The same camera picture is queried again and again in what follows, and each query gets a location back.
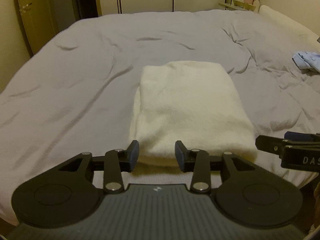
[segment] wardrobe door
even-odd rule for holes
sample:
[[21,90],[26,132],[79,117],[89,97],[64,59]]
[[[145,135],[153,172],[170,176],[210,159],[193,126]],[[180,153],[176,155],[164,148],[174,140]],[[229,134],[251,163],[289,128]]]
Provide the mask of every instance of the wardrobe door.
[[171,12],[172,0],[121,0],[122,13]]
[[218,3],[224,3],[225,0],[174,0],[174,11],[207,11],[219,9]]

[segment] black clamp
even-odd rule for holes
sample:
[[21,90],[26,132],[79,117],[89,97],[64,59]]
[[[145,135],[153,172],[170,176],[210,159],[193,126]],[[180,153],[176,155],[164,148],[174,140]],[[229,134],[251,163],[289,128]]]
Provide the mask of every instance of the black clamp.
[[[183,172],[193,171],[190,191],[208,194],[220,212],[238,223],[279,227],[292,221],[300,210],[299,189],[233,153],[209,156],[176,141],[175,155]],[[222,185],[218,188],[210,189],[210,171],[220,171]]]
[[[127,150],[111,150],[104,156],[78,154],[21,184],[12,195],[14,212],[19,221],[43,228],[81,221],[105,195],[124,191],[121,172],[131,172],[138,156],[138,141],[132,141]],[[94,171],[104,171],[103,189],[92,184]]]
[[258,150],[279,155],[281,167],[320,172],[320,135],[286,132],[284,138],[260,135]]

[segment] door handle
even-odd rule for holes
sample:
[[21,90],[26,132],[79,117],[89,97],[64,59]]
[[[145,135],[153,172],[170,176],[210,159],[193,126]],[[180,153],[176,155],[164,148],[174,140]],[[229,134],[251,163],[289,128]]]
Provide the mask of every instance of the door handle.
[[32,3],[28,3],[22,7],[19,6],[20,14],[26,13],[27,11],[31,10],[31,8],[30,8],[31,5],[32,5]]

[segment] logo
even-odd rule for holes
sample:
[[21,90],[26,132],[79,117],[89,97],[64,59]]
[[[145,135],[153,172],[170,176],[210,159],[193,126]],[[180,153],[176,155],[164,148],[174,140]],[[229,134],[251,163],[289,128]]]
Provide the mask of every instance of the logo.
[[315,163],[315,158],[314,157],[312,157],[312,158],[308,158],[307,156],[305,156],[304,158],[303,158],[303,164],[309,164],[309,165],[311,165],[311,164],[313,164],[313,165],[316,165],[316,163]]
[[162,188],[158,186],[158,187],[154,187],[153,190],[156,192],[159,192],[160,190],[162,190]]

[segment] ribbed gray surface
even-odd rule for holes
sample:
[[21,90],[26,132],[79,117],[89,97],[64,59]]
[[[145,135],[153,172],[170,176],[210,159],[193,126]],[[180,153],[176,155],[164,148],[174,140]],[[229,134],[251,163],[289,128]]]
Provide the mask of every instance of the ribbed gray surface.
[[208,196],[184,185],[131,185],[108,195],[85,220],[63,228],[41,229],[21,224],[8,240],[301,240],[288,225],[272,230],[246,228],[225,218]]

